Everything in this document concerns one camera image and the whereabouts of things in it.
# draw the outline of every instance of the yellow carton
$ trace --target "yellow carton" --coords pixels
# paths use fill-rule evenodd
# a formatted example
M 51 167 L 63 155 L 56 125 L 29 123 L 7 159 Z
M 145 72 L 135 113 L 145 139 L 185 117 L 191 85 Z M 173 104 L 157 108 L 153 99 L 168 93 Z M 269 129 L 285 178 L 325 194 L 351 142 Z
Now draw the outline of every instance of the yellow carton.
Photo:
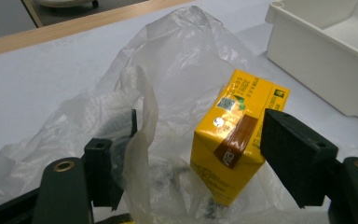
M 265 108 L 283 110 L 289 90 L 240 70 L 194 132 L 191 167 L 230 206 L 265 159 L 260 154 Z

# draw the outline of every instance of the white plastic bin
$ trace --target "white plastic bin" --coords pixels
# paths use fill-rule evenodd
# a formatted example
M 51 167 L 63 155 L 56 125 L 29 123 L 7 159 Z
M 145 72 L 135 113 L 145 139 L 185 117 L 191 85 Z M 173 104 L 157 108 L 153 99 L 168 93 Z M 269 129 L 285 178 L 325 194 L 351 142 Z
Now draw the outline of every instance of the white plastic bin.
M 358 117 L 358 0 L 272 2 L 268 57 L 329 104 Z

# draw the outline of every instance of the wooden table edge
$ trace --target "wooden table edge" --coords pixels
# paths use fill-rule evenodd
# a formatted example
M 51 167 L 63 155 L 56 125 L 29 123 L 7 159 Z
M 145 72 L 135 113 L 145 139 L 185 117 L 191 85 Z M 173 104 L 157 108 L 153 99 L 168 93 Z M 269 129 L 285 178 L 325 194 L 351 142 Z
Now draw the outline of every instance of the wooden table edge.
M 64 21 L 14 35 L 2 36 L 0 37 L 0 54 L 192 1 L 194 0 L 148 0 L 71 21 Z

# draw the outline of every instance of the cardboard box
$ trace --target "cardboard box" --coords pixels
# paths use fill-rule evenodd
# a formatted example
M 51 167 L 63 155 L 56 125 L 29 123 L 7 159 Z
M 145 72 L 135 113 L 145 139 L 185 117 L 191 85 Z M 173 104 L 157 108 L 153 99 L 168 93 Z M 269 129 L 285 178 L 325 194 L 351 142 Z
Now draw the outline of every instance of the cardboard box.
M 196 128 L 191 167 L 217 203 L 230 206 L 264 163 L 259 147 L 265 108 L 282 111 L 289 92 L 236 70 Z

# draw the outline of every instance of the plastic bag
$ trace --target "plastic bag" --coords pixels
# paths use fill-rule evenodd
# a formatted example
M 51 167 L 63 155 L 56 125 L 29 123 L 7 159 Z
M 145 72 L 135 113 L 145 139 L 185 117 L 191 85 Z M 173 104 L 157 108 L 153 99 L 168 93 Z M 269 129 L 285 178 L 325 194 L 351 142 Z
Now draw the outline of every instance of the plastic bag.
M 236 68 L 269 78 L 253 53 L 198 7 L 146 25 L 95 90 L 64 102 L 31 140 L 1 150 L 0 203 L 36 188 L 50 162 L 80 157 L 91 137 L 129 134 L 135 108 L 141 129 L 117 179 L 136 223 L 326 222 L 325 208 L 297 208 L 267 165 L 229 208 L 211 203 L 189 168 L 193 131 Z

